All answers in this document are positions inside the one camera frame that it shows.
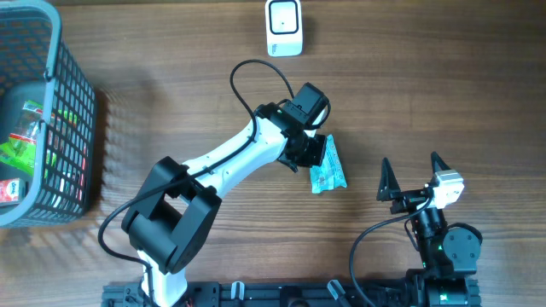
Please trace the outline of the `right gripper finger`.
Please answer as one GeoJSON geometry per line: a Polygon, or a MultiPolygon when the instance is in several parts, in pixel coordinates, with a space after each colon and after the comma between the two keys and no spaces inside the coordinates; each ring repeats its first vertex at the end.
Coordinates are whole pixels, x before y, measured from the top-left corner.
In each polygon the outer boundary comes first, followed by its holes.
{"type": "Polygon", "coordinates": [[[376,199],[378,201],[389,201],[400,197],[401,189],[398,180],[394,175],[389,159],[384,158],[381,162],[381,176],[376,199]]]}
{"type": "Polygon", "coordinates": [[[440,155],[436,151],[431,152],[431,164],[432,164],[433,173],[451,170],[451,168],[444,162],[444,160],[440,157],[440,155]]]}

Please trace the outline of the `teal white snack packet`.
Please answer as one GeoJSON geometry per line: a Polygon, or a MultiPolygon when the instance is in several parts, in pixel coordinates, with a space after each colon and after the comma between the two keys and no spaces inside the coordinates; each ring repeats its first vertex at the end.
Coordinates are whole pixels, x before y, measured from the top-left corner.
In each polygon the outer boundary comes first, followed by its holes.
{"type": "Polygon", "coordinates": [[[325,155],[320,166],[312,166],[310,169],[311,192],[320,194],[324,191],[336,188],[346,188],[346,177],[340,162],[334,137],[327,136],[325,155]]]}

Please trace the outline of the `green snack bag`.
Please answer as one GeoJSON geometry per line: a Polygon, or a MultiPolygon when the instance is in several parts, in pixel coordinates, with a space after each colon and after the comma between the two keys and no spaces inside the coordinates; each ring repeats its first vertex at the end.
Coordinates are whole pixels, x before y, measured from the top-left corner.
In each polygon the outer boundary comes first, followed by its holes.
{"type": "Polygon", "coordinates": [[[32,176],[35,168],[36,146],[43,106],[25,101],[9,138],[1,144],[1,162],[32,176]]]}

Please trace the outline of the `red small box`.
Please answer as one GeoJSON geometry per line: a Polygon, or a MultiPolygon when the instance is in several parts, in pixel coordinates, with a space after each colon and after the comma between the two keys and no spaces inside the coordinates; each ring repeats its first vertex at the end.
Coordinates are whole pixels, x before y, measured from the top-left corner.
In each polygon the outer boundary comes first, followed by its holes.
{"type": "Polygon", "coordinates": [[[24,185],[20,178],[6,179],[0,182],[0,203],[7,205],[23,198],[24,185]]]}

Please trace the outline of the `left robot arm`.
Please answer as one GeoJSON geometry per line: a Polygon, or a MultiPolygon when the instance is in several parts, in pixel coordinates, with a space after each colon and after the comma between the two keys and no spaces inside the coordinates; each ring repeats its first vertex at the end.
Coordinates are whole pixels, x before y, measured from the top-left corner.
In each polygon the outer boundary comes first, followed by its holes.
{"type": "Polygon", "coordinates": [[[278,161],[292,171],[319,166],[326,137],[317,134],[329,100],[306,83],[297,95],[259,106],[243,130],[199,158],[157,162],[121,228],[144,262],[144,294],[173,306],[188,289],[185,269],[203,247],[223,197],[258,168],[278,161]]]}

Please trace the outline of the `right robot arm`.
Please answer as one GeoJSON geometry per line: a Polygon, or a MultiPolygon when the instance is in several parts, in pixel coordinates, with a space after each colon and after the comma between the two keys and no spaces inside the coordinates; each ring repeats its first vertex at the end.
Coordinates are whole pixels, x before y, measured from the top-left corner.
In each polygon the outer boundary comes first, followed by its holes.
{"type": "Polygon", "coordinates": [[[422,261],[420,269],[406,272],[400,302],[404,306],[481,306],[479,285],[472,276],[477,273],[483,236],[473,226],[449,224],[444,217],[444,209],[462,195],[464,180],[435,152],[431,164],[433,176],[424,188],[403,191],[389,160],[381,163],[376,199],[390,201],[392,214],[410,215],[411,229],[406,233],[422,261]]]}

